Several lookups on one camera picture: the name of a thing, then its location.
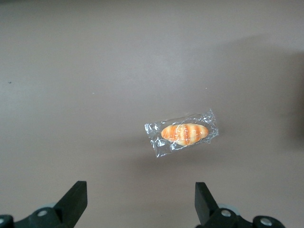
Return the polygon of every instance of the screw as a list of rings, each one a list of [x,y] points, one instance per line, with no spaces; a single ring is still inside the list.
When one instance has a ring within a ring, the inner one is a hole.
[[[47,211],[46,210],[42,210],[40,212],[38,212],[37,216],[41,217],[41,216],[44,216],[47,214]]]
[[[265,225],[265,226],[271,226],[271,225],[272,225],[272,222],[271,222],[269,219],[267,219],[267,218],[261,218],[261,219],[260,219],[260,222],[261,222],[263,225]]]
[[[230,216],[231,216],[231,213],[230,213],[230,211],[228,211],[228,210],[222,210],[221,214],[222,214],[223,216],[225,216],[225,217],[230,217]]]

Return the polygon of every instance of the crumpled plastic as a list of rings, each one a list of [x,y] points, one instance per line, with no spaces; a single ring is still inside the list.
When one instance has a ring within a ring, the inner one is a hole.
[[[162,137],[162,130],[169,125],[178,124],[199,124],[203,125],[208,129],[208,135],[199,140],[198,142],[191,145],[179,145],[176,142],[170,142]],[[216,126],[215,116],[210,109],[208,112],[203,114],[192,114],[189,116],[171,119],[167,121],[160,121],[155,123],[146,123],[145,130],[150,138],[150,142],[155,150],[156,157],[162,157],[167,154],[171,154],[184,149],[185,147],[194,146],[200,143],[210,143],[211,140],[219,135],[219,130]]]

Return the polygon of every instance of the gray table surface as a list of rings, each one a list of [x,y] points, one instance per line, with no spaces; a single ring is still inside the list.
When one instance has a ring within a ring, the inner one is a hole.
[[[0,214],[77,181],[76,228],[192,228],[218,203],[304,224],[304,1],[0,3]],[[144,124],[212,108],[220,136],[156,158]]]

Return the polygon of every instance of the plastic wrapper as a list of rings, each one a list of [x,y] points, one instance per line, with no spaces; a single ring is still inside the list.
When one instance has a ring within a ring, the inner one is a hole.
[[[167,121],[147,123],[145,130],[150,138],[156,157],[194,146],[210,143],[219,134],[212,110]]]

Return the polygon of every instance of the black plastic part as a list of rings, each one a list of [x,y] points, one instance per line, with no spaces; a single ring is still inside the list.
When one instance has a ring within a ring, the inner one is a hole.
[[[195,184],[195,209],[202,225],[219,209],[207,185],[203,182],[197,182]]]
[[[0,215],[0,228],[73,228],[87,206],[86,182],[78,181],[53,208],[41,208],[18,222]]]
[[[196,228],[285,228],[280,221],[272,217],[257,216],[251,223],[229,209],[219,208],[203,182],[195,184],[195,209],[201,223]],[[261,219],[268,219],[271,226],[263,224]]]

